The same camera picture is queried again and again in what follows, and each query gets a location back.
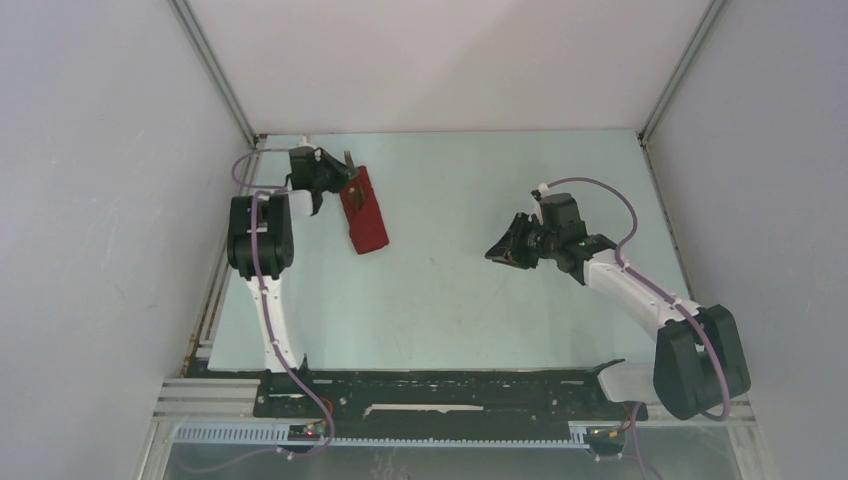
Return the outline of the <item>red cloth napkin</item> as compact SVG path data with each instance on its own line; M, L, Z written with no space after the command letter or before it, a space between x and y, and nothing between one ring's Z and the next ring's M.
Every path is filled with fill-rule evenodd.
M358 166L357 170L358 175L343 187L339 198L354 250L357 254L364 255L386 247L390 240L368 170L365 166ZM348 201L350 188L356 186L361 186L366 195L365 206L359 213L353 211Z

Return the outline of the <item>brown wooden spoon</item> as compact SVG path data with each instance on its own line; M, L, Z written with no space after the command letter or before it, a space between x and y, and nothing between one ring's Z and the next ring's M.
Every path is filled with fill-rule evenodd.
M348 192L348 201L353 211L359 213L366 203L366 195L361 186L351 187Z

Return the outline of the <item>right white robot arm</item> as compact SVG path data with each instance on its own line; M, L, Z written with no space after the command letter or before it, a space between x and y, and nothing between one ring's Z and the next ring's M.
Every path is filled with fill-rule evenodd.
M616 244L584 222L540 222L519 213L485 254L495 263L534 269L551 260L581 285L614 301L655 343L651 386L676 418L728 419L751 386L733 314L672 295L624 259Z

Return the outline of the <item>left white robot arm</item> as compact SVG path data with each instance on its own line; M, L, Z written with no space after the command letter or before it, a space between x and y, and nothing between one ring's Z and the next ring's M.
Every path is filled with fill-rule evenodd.
M296 371L306 353L287 312L286 278L294 263L293 219L318 214L326 193L338 194L359 177L350 151L341 160L311 144L286 151L290 171L281 185L250 184L231 199L226 255L245 282L257 310L262 368Z

